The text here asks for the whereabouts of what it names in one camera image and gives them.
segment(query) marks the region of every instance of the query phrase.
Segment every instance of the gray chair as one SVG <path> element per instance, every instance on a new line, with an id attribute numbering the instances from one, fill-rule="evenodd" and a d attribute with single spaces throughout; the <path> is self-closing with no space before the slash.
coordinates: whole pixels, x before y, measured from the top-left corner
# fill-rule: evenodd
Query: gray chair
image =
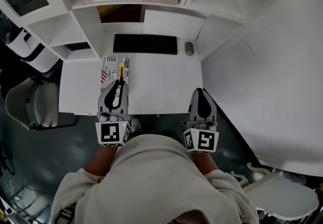
<path id="1" fill-rule="evenodd" d="M 38 85 L 34 95 L 34 112 L 39 125 L 30 121 L 26 107 L 33 85 Z M 30 78 L 26 79 L 8 91 L 6 110 L 10 117 L 22 124 L 27 130 L 40 131 L 76 125 L 76 123 L 73 123 L 58 126 L 59 87 L 54 82 L 35 82 Z"/>

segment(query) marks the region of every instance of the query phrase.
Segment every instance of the shoe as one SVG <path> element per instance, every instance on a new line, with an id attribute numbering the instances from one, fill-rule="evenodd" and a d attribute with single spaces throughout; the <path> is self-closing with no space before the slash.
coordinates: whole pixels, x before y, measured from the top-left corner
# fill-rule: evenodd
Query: shoe
<path id="1" fill-rule="evenodd" d="M 141 133 L 141 123 L 138 118 L 134 118 L 131 120 L 131 132 Z"/>

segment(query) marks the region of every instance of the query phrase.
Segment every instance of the desk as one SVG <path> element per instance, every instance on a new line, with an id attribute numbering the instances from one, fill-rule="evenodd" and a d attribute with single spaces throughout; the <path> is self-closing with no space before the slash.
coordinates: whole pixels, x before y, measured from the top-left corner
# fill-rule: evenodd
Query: desk
<path id="1" fill-rule="evenodd" d="M 135 27 L 127 33 L 140 31 L 141 27 Z M 194 55 L 187 55 L 187 40 L 178 39 L 177 55 L 113 53 L 115 32 L 109 29 L 106 31 L 103 57 L 129 57 L 128 113 L 187 113 L 194 89 L 203 87 L 197 48 Z M 60 112 L 96 115 L 101 67 L 102 59 L 64 62 L 60 86 Z"/>

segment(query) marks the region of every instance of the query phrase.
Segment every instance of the black keyboard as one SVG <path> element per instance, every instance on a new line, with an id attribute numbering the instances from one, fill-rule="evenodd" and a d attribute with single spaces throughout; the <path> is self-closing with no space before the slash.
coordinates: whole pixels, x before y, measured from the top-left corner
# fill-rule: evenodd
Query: black keyboard
<path id="1" fill-rule="evenodd" d="M 116 34 L 113 52 L 177 54 L 174 36 Z"/>

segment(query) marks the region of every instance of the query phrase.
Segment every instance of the floor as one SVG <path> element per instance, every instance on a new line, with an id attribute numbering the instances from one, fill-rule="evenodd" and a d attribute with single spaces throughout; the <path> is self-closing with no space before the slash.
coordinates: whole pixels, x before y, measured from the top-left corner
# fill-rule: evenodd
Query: floor
<path id="1" fill-rule="evenodd" d="M 169 129 L 182 137 L 181 121 L 186 114 L 138 117 L 144 133 L 158 134 Z M 16 202 L 22 207 L 31 204 L 27 212 L 33 217 L 49 205 L 37 217 L 41 223 L 49 223 L 52 197 L 64 175 L 83 167 L 99 148 L 95 122 L 96 117 L 82 116 L 74 127 L 32 132 L 12 120 L 3 104 L 0 104 L 0 138 L 7 150 L 12 152 L 12 165 L 16 172 L 11 176 L 8 171 L 4 171 L 0 178 L 1 196 L 8 199 L 23 186 L 40 191 L 24 188 Z M 251 150 L 220 115 L 217 122 L 220 136 L 217 151 L 212 157 L 219 168 L 225 172 L 245 174 L 249 180 L 257 178 L 246 168 L 246 163 L 256 163 Z"/>

